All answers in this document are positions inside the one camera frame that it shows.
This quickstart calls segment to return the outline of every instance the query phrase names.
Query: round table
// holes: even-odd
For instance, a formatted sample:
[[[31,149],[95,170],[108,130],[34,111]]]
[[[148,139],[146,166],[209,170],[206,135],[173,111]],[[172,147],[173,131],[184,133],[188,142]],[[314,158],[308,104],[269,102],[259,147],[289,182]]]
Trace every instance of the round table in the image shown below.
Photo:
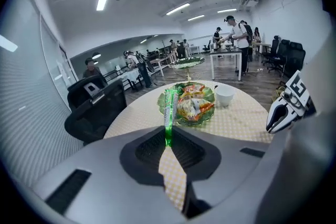
[[[213,81],[197,81],[210,87],[222,83]],[[156,105],[158,97],[173,84],[159,87],[136,99],[113,121],[104,138],[109,138],[139,129],[163,125],[163,115]],[[267,111],[251,96],[236,89],[236,94],[227,107],[215,102],[215,114],[201,126],[192,128],[199,131],[240,140],[270,143],[272,135],[267,133]],[[174,206],[182,210],[186,188],[186,174],[175,158],[170,147],[162,154],[159,173],[164,177],[165,191]]]

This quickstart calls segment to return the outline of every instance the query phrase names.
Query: white bowl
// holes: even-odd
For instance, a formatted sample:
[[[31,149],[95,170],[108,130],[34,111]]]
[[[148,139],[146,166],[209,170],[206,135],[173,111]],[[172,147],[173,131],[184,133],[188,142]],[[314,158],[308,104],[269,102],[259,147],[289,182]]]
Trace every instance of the white bowl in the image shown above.
[[[234,87],[229,85],[219,85],[215,88],[216,99],[220,102],[222,106],[228,106],[236,93]]]

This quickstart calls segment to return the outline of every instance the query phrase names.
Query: gray floor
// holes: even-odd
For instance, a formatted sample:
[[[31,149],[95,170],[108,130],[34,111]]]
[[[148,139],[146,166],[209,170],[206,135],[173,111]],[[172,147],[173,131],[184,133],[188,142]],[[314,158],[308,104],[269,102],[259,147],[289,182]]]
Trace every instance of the gray floor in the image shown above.
[[[205,62],[190,69],[192,80],[211,80],[211,63],[209,54],[202,54],[205,57]],[[225,56],[224,59],[214,58],[215,81],[225,83],[236,87],[253,98],[255,98],[267,111],[272,104],[271,96],[275,93],[276,87],[280,81],[286,81],[286,78],[281,78],[278,72],[271,71],[268,73],[266,66],[261,63],[262,56],[255,55],[254,60],[249,63],[249,70],[246,76],[242,77],[242,81],[238,81],[237,73],[235,73],[235,58]],[[263,72],[257,72],[258,68],[263,68]],[[157,84],[170,84],[173,82],[185,81],[186,71],[174,71],[171,68],[163,70],[164,77],[158,72],[153,80]],[[140,96],[150,92],[153,88],[143,88],[140,91],[126,91],[127,104],[130,104]]]

